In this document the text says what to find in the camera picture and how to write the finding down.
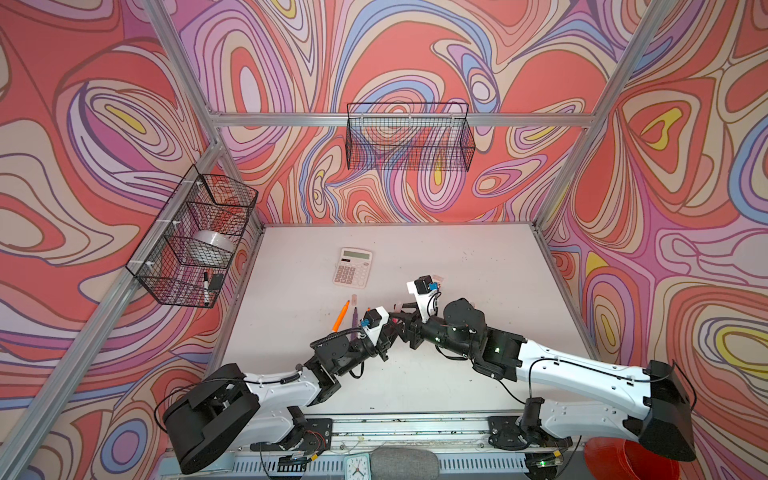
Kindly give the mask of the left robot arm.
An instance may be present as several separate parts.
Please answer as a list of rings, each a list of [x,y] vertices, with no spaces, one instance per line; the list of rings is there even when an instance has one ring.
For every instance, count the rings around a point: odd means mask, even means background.
[[[162,415],[184,475],[203,471],[232,448],[301,449],[311,460],[331,445],[332,423],[308,420],[303,408],[327,401],[339,378],[368,359],[385,359],[404,332],[402,322],[370,310],[361,325],[311,342],[309,360],[287,373],[256,375],[235,363],[221,366]]]

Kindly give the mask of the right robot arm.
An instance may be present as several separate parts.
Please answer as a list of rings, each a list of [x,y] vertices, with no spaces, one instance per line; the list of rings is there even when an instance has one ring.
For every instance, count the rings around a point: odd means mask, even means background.
[[[580,403],[548,406],[543,397],[529,393],[519,428],[530,443],[545,437],[611,437],[675,461],[696,458],[695,399],[675,364],[652,360],[645,367],[622,366],[566,354],[488,326],[484,313],[464,298],[443,312],[411,302],[385,317],[412,349],[430,343],[493,380],[521,382],[528,389],[541,384],[583,397]]]

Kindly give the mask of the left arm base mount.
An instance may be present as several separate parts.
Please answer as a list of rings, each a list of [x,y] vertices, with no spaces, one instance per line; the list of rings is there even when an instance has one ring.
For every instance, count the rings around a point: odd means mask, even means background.
[[[333,420],[330,417],[298,420],[288,435],[277,443],[268,443],[267,451],[324,452],[332,444]]]

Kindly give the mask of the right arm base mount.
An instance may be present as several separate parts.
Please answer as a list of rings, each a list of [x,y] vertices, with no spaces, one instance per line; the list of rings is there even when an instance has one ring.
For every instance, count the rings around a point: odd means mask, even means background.
[[[528,448],[568,449],[570,438],[556,438],[541,427],[523,427],[518,416],[489,416],[488,443],[504,451],[522,451]]]

